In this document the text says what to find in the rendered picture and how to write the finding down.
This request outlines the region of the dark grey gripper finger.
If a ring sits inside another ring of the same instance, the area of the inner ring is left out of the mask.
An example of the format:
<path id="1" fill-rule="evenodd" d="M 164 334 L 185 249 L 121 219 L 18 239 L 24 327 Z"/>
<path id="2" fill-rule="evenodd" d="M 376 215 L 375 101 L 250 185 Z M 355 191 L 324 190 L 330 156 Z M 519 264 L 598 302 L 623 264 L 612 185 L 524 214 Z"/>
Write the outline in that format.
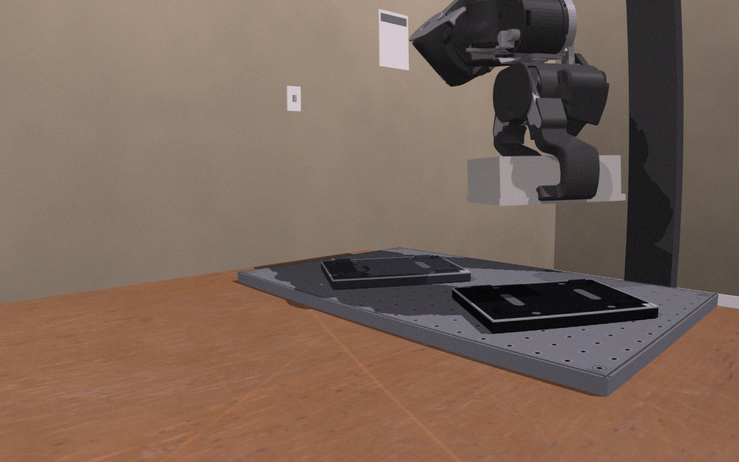
<path id="1" fill-rule="evenodd" d="M 532 77 L 532 75 L 531 75 Z M 556 186 L 536 188 L 539 201 L 592 199 L 599 184 L 597 148 L 566 131 L 567 119 L 561 98 L 540 98 L 532 77 L 532 100 L 526 125 L 538 150 L 556 156 L 561 179 Z"/>
<path id="2" fill-rule="evenodd" d="M 502 156 L 542 156 L 537 150 L 524 146 L 526 126 L 516 126 L 511 122 L 500 122 L 495 114 L 493 136 L 495 149 Z"/>

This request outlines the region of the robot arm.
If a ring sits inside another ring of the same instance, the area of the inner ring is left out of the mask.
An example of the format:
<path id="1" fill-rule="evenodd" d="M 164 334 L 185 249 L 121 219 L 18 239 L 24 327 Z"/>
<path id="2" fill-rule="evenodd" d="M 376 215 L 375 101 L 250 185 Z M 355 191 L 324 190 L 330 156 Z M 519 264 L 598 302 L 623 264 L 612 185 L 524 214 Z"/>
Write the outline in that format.
<path id="1" fill-rule="evenodd" d="M 563 60 L 576 34 L 572 0 L 454 0 L 409 41 L 446 84 L 459 87 L 501 65 Z"/>

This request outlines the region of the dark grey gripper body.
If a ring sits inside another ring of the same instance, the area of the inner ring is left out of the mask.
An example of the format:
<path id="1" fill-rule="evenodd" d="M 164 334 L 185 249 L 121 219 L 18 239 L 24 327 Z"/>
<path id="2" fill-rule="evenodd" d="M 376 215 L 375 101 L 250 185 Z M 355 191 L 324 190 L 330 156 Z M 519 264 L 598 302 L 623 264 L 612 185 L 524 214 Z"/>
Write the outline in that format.
<path id="1" fill-rule="evenodd" d="M 576 137 L 587 123 L 599 124 L 609 83 L 604 71 L 574 53 L 574 43 L 567 47 L 561 64 L 516 62 L 499 71 L 493 87 L 493 107 L 500 122 L 526 126 L 525 114 L 532 100 L 531 75 L 540 98 L 562 99 L 568 134 Z"/>

